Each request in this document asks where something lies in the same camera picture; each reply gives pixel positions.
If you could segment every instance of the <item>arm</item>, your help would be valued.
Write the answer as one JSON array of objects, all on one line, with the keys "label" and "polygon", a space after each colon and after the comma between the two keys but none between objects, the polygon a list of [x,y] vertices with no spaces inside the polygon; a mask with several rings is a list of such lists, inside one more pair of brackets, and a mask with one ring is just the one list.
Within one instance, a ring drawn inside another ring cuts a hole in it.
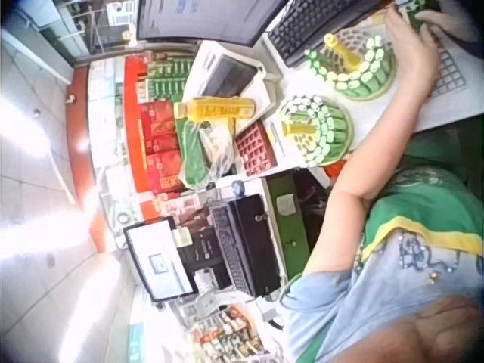
[{"label": "arm", "polygon": [[331,191],[323,228],[304,275],[350,269],[370,202],[395,170],[439,71],[439,53],[426,26],[420,37],[394,8],[386,26],[399,62],[399,87]]}]

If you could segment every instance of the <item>plastic bag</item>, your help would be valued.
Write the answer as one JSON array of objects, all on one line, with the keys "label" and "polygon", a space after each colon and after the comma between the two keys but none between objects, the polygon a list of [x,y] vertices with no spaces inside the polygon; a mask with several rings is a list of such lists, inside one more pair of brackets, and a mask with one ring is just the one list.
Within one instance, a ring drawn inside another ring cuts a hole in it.
[{"label": "plastic bag", "polygon": [[233,119],[185,122],[180,143],[183,165],[178,177],[187,188],[205,188],[229,171],[235,159],[233,136]]}]

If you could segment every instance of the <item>gray shirt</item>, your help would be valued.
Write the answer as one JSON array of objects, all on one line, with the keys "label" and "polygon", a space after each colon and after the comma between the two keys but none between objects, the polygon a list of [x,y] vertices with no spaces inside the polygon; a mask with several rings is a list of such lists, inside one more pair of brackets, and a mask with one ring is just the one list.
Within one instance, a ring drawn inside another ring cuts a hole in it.
[{"label": "gray shirt", "polygon": [[278,312],[286,317],[294,358],[330,325],[316,358],[323,362],[450,293],[482,305],[482,281],[481,256],[429,247],[414,233],[394,231],[364,267],[314,273],[289,284]]}]

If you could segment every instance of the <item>monitor screen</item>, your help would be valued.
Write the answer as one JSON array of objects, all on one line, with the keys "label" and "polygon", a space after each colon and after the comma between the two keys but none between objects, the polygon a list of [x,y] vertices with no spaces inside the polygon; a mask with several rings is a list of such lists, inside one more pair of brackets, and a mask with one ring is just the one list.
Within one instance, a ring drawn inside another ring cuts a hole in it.
[{"label": "monitor screen", "polygon": [[221,56],[213,69],[202,96],[226,98],[240,96],[257,74],[257,68],[254,66],[226,55]]},{"label": "monitor screen", "polygon": [[172,219],[142,222],[124,229],[138,273],[155,302],[197,293],[194,279],[178,254],[172,229]]},{"label": "monitor screen", "polygon": [[212,39],[252,46],[287,0],[141,0],[138,39]]}]

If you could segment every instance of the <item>yellow stripe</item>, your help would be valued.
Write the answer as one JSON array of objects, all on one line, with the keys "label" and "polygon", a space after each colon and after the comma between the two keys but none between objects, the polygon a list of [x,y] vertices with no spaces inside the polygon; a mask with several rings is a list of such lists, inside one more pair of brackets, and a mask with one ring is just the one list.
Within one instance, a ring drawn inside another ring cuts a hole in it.
[{"label": "yellow stripe", "polygon": [[391,221],[378,228],[373,242],[367,245],[361,254],[365,261],[377,246],[383,242],[386,236],[396,228],[420,234],[430,246],[460,250],[482,256],[482,238],[478,234],[464,232],[434,232],[425,228],[421,223],[411,219],[396,216]]}]

